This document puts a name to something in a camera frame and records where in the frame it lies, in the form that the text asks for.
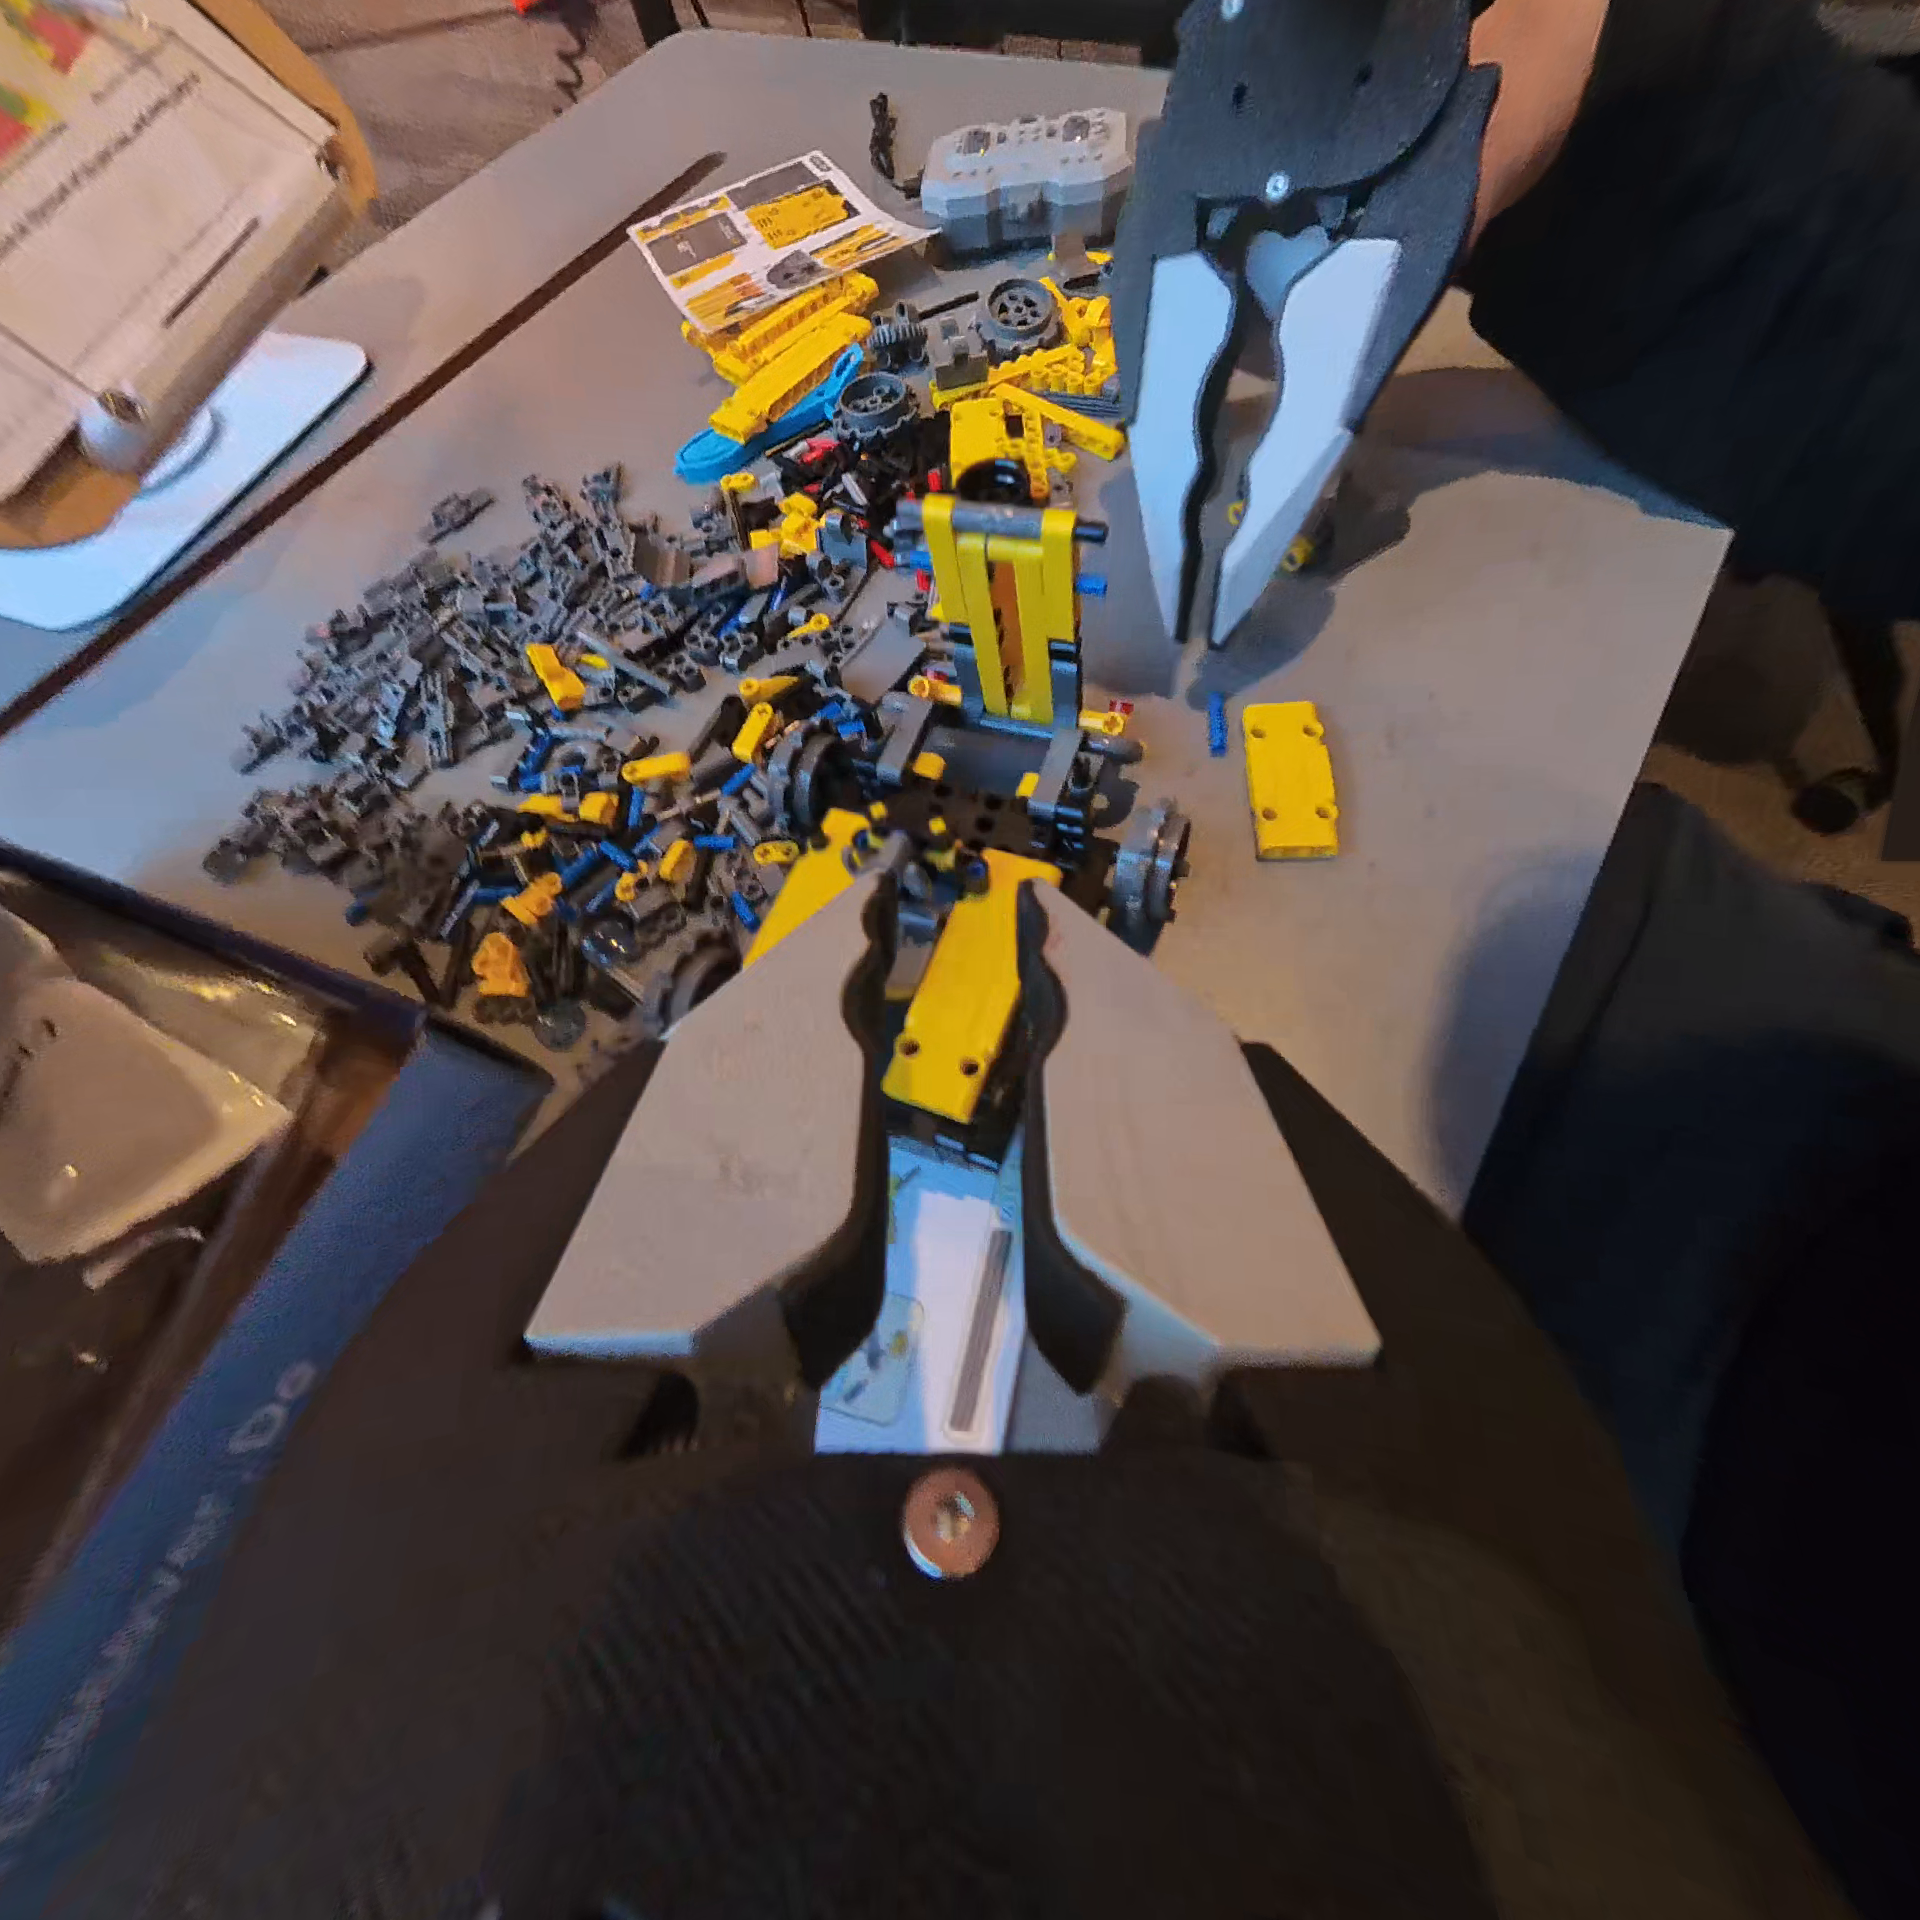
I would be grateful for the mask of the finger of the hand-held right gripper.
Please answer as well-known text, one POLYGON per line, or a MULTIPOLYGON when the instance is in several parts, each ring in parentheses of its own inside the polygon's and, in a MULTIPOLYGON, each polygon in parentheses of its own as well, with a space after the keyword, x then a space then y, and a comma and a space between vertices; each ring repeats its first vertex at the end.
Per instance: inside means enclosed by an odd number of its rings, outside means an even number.
POLYGON ((1285 291, 1273 324, 1278 396, 1246 463, 1238 525, 1215 570, 1215 649, 1251 613, 1352 443, 1361 365, 1398 272, 1398 241, 1346 237, 1285 291))
POLYGON ((1206 642, 1227 645, 1246 608, 1243 535, 1219 529, 1210 573, 1201 570, 1201 516, 1217 491, 1219 409, 1246 333, 1243 248, 1163 256, 1146 281, 1143 348, 1129 428, 1135 505, 1146 573, 1166 633, 1189 640, 1193 616, 1206 610, 1206 642))

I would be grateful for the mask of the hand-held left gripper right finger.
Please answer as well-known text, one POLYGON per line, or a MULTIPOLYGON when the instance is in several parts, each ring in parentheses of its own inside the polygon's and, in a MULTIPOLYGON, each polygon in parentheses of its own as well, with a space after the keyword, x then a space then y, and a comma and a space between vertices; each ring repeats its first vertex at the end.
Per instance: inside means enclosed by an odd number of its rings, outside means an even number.
POLYGON ((1069 1389, 1363 1370, 1379 1332, 1237 1036, 1049 883, 1016 889, 1023 1307, 1069 1389))

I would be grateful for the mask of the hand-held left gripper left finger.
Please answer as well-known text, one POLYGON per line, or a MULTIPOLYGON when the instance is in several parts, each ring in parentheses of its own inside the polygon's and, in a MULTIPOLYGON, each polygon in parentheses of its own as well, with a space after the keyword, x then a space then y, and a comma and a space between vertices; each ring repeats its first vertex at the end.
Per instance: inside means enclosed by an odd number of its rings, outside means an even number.
POLYGON ((533 1354, 817 1387, 862 1344, 885 1293, 894 922, 894 885, 851 885, 677 1021, 533 1354))

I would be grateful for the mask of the white instruction booklet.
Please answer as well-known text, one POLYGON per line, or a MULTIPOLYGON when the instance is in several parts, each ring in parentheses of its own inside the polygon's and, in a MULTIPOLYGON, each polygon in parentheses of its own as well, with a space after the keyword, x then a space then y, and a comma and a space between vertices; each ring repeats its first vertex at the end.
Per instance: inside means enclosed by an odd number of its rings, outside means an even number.
POLYGON ((1022 1144, 995 1165, 894 1141, 885 1292, 819 1389, 817 1457, 993 1457, 1022 1372, 1022 1144))

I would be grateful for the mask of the yellow toy vehicle model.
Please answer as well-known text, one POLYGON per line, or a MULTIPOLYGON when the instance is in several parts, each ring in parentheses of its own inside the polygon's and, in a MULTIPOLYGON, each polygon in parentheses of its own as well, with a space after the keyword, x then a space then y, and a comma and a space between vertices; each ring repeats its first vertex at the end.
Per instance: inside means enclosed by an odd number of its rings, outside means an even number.
POLYGON ((843 660, 737 684, 737 721, 690 767, 727 797, 721 835, 774 874, 736 907, 768 959, 882 849, 904 847, 885 1097, 929 1138, 984 1151, 1023 1077, 1016 896, 1059 889, 1130 945, 1170 922, 1191 827, 1170 803, 1123 821, 1145 755, 1129 715, 1080 704, 1078 560, 1105 525, 1069 507, 904 499, 896 553, 927 592, 843 660))

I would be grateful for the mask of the long yellow holed toy block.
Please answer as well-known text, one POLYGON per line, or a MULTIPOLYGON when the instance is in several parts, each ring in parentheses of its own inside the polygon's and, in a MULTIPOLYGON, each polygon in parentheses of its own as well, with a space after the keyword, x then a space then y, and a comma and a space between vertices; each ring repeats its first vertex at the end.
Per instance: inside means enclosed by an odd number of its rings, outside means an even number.
POLYGON ((1337 785, 1315 704, 1248 704, 1238 727, 1254 855, 1334 857, 1337 785))

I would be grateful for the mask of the pile of small toy parts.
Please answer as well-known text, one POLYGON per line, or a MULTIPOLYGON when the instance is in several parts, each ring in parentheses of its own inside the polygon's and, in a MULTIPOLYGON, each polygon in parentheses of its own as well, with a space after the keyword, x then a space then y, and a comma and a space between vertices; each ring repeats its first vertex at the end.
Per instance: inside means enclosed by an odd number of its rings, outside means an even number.
POLYGON ((880 746, 848 669, 896 537, 835 464, 802 490, 727 474, 683 523, 634 507, 621 464, 529 474, 520 504, 523 537, 473 553, 496 499, 445 495, 305 633, 201 867, 320 880, 370 971, 574 1051, 589 1021, 664 1033, 770 931, 880 746))

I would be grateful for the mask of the grey toy hub block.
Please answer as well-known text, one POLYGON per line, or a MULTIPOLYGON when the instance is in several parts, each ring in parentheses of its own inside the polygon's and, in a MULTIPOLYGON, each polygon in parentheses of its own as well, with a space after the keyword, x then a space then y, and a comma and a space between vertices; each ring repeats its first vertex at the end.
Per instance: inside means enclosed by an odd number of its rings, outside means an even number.
POLYGON ((1113 236, 1134 181, 1117 109, 1022 114, 941 135, 918 181, 923 215, 958 255, 1113 236))

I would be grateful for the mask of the dark blue robot kit box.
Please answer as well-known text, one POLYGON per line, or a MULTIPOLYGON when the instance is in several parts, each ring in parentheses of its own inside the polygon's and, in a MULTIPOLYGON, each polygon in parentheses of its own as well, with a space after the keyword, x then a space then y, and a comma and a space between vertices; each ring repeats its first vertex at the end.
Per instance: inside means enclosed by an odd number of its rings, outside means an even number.
POLYGON ((297 1415, 555 1079, 417 1002, 5 844, 5 913, 286 1136, 97 1256, 2 1235, 5 1887, 105 1789, 297 1415))

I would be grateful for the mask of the blue curved toy panel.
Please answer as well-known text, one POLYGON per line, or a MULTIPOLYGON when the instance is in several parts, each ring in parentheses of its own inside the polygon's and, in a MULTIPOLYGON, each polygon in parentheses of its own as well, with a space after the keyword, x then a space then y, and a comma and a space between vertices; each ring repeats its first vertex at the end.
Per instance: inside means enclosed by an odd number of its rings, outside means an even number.
POLYGON ((829 432, 839 400, 864 371, 864 360, 859 345, 843 351, 814 388, 744 441, 731 441, 710 425, 696 432, 677 451, 674 476, 693 487, 710 487, 774 448, 829 432))

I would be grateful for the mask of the clear plastic bag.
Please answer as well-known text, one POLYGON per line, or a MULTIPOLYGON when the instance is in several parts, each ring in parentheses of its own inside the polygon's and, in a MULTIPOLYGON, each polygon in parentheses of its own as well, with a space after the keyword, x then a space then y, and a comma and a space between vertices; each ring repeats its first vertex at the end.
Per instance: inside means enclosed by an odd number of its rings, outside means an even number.
POLYGON ((5 913, 2 1235, 27 1265, 93 1257, 293 1124, 243 1074, 88 985, 5 913))

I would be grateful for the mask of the black chair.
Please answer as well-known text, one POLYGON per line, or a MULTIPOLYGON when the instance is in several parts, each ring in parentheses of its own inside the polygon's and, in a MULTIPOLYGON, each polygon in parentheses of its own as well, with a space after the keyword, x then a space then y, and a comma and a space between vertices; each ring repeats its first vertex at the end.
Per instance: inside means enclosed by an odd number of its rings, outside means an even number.
POLYGON ((1803 831, 1840 836, 1893 801, 1913 701, 1913 623, 1835 610, 1800 584, 1727 563, 1651 741, 1768 775, 1803 831))

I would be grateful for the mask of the white monitor stand base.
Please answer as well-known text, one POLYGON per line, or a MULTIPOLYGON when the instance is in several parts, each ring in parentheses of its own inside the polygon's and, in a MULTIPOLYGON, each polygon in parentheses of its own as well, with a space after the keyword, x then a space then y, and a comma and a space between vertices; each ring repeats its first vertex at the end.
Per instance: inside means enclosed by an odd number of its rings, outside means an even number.
POLYGON ((97 535, 5 551, 2 618, 71 633, 127 608, 368 371, 355 343, 264 333, 97 535))

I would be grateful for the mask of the tan cardboard box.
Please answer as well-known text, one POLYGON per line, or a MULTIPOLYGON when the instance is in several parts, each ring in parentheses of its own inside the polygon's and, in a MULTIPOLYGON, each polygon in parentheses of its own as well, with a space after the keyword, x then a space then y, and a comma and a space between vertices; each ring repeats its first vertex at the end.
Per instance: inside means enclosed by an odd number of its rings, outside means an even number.
POLYGON ((102 532, 376 192, 264 4, 2 7, 2 544, 102 532))

